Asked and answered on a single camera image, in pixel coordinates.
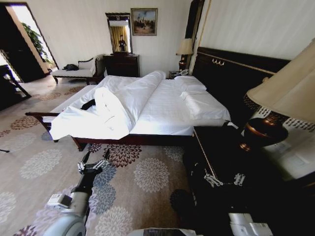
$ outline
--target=dark wooden headboard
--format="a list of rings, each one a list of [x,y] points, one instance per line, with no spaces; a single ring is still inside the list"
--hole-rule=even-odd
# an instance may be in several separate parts
[[[288,63],[284,59],[199,47],[192,75],[229,110],[232,122],[242,128],[255,112],[244,103],[246,92]]]

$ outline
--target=folded blanket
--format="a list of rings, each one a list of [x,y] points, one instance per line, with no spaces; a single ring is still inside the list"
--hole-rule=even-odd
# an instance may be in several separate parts
[[[66,135],[90,139],[120,139],[135,126],[141,111],[166,74],[155,71],[123,87],[109,76],[72,103],[53,121],[50,133],[54,140]],[[96,106],[84,111],[81,106],[95,99]]]

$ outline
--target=floral patterned carpet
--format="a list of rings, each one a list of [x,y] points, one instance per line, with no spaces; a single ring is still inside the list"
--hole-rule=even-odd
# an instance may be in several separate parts
[[[111,166],[94,181],[87,235],[124,236],[149,227],[178,227],[172,200],[188,190],[181,147],[88,145],[77,150],[70,137],[58,143],[25,112],[48,112],[82,89],[84,81],[51,76],[22,86],[32,95],[0,111],[0,235],[40,236],[60,217],[46,206],[54,193],[70,194],[87,150],[93,163],[110,150]]]

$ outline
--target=chaise lounge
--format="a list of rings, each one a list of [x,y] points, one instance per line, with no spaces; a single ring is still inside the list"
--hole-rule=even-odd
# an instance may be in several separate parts
[[[103,55],[97,55],[89,60],[78,61],[78,70],[56,70],[51,73],[56,83],[58,84],[57,78],[69,78],[69,79],[86,79],[87,85],[90,81],[99,82],[104,78],[105,64]]]

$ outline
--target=upholstered bench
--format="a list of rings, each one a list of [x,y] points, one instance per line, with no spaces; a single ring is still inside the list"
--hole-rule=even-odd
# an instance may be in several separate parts
[[[69,78],[69,79],[86,79],[87,85],[90,81],[99,82],[104,78],[105,64],[103,55],[97,55],[89,60],[78,61],[78,70],[56,70],[51,73],[56,83],[57,78]]]
[[[51,122],[55,119],[56,116],[59,115],[60,112],[62,112],[67,106],[69,106],[71,103],[75,102],[77,99],[82,97],[84,94],[89,92],[91,89],[93,89],[96,85],[88,85],[85,86],[83,89],[78,91],[76,94],[68,98],[66,101],[64,101],[62,104],[54,108],[51,112],[26,112],[25,115],[32,116],[36,118],[47,130],[47,132],[50,134],[50,128],[51,128]],[[76,140],[73,139],[76,145],[79,147],[79,150],[82,151],[84,147],[82,144],[77,144]]]

